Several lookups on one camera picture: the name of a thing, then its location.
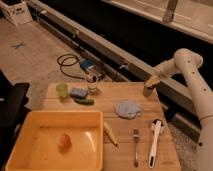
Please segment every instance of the fork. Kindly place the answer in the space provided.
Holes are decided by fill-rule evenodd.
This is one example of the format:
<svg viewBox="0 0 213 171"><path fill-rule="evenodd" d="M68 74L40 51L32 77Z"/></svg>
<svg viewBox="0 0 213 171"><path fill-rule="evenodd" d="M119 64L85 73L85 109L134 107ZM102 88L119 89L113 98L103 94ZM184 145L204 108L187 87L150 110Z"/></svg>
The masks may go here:
<svg viewBox="0 0 213 171"><path fill-rule="evenodd" d="M138 142L140 140L140 135L139 135L138 129L133 130L133 139L134 139L134 144L135 144L134 165L135 165L135 167L138 167Z"/></svg>

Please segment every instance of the gray floor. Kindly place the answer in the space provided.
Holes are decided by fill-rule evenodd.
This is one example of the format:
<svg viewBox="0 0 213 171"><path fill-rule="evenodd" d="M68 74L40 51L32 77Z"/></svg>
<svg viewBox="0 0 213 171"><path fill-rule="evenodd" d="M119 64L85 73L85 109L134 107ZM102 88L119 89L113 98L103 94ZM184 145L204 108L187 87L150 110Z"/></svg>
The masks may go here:
<svg viewBox="0 0 213 171"><path fill-rule="evenodd" d="M21 42L25 45L18 49L13 47ZM77 54L37 23L31 22L14 27L0 18L0 68L13 83L26 81L31 84L28 92L30 98L28 107L31 109L41 109L42 99L50 82L79 81L61 74L56 59L64 53ZM69 67L67 72L84 76L78 65ZM182 170L191 171L198 134L178 117L172 119L169 128Z"/></svg>

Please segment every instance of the white brush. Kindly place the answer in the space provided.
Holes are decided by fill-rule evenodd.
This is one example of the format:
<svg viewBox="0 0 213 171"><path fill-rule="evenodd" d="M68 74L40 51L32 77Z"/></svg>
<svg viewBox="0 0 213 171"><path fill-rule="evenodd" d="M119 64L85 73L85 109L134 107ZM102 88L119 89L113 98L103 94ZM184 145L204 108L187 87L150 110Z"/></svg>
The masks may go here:
<svg viewBox="0 0 213 171"><path fill-rule="evenodd" d="M156 119L152 122L151 130L154 131L154 139L151 147L151 151L149 154L149 168L153 168L155 165L156 154L157 154L157 142L160 133L163 133L164 124L160 119Z"/></svg>

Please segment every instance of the tray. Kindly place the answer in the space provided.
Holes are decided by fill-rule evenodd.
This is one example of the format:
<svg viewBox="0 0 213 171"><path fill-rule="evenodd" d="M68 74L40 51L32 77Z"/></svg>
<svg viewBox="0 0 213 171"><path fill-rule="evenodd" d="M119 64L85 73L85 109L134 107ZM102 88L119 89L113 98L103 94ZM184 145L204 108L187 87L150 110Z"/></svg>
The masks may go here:
<svg viewBox="0 0 213 171"><path fill-rule="evenodd" d="M61 150L57 139L69 135L72 145ZM101 170L101 112L33 111L24 122L6 171Z"/></svg>

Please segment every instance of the blue sponge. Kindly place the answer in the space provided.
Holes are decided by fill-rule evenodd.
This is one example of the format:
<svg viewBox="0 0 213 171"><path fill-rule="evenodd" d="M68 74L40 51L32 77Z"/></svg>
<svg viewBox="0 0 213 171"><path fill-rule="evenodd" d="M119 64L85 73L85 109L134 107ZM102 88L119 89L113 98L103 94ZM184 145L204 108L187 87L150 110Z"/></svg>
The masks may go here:
<svg viewBox="0 0 213 171"><path fill-rule="evenodd" d="M70 96L72 98L86 99L87 90L84 90L84 89L81 89L81 88L72 88L72 90L70 92Z"/></svg>

